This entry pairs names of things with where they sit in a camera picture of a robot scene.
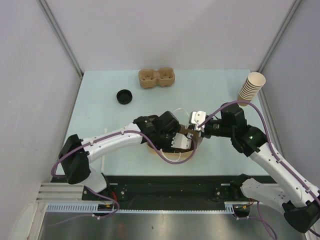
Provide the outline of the brown paper bag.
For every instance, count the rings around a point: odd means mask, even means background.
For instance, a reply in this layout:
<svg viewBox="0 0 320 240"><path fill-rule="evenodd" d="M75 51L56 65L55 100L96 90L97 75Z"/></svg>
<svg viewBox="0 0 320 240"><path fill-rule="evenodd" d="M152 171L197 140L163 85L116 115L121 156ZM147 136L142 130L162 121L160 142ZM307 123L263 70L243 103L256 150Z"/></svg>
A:
<svg viewBox="0 0 320 240"><path fill-rule="evenodd" d="M195 149L201 144L202 138L199 133L191 129L186 124L180 123L178 118L171 111L166 111L161 115L149 115L142 120L144 127L143 132L150 139L145 141L148 150L158 156L161 156L168 162L178 163L183 162L187 159L191 159L195 154ZM190 149L179 149L173 148L173 151L158 150L152 143L152 132L153 131L178 131L180 134L190 138L192 143Z"/></svg>

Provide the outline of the white straw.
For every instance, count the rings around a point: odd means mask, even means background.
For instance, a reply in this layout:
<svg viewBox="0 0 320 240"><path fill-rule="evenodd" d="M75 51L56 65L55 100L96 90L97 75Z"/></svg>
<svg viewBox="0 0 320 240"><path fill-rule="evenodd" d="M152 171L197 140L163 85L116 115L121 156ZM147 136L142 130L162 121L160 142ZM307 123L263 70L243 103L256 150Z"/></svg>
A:
<svg viewBox="0 0 320 240"><path fill-rule="evenodd" d="M108 128L105 128L104 129L104 134L108 133ZM105 172L105 155L106 155L106 152L105 150L103 150L103 155L101 156L101 167L100 167L100 170L101 170L101 173L104 174Z"/></svg>

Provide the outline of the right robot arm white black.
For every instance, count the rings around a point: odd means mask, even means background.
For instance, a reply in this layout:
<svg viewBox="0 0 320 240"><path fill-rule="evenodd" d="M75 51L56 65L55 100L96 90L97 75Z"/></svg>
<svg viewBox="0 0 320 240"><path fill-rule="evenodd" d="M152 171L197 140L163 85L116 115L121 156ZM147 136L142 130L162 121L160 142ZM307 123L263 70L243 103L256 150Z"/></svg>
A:
<svg viewBox="0 0 320 240"><path fill-rule="evenodd" d="M205 138L230 138L239 153L261 166L279 186L270 187L242 174L239 183L230 188L235 200L247 197L261 202L282 214L296 231L306 233L320 219L320 189L276 150L267 130L247 123L239 104L239 100L223 104L217 109L220 119L214 119L214 113L198 111L190 121Z"/></svg>

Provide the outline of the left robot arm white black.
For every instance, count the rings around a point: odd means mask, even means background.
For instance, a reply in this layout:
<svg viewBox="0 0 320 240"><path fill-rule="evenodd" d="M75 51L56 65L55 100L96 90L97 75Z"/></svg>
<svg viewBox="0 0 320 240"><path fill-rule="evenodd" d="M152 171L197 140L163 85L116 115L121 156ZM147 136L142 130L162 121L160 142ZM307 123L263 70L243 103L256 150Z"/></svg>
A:
<svg viewBox="0 0 320 240"><path fill-rule="evenodd" d="M170 148L180 130L178 119L166 111L160 116L140 116L127 126L100 136L81 139L73 134L59 154L66 181L70 185L82 184L93 190L98 199L105 200L110 196L111 188L103 174L91 166L94 161L109 152L144 143L157 151Z"/></svg>

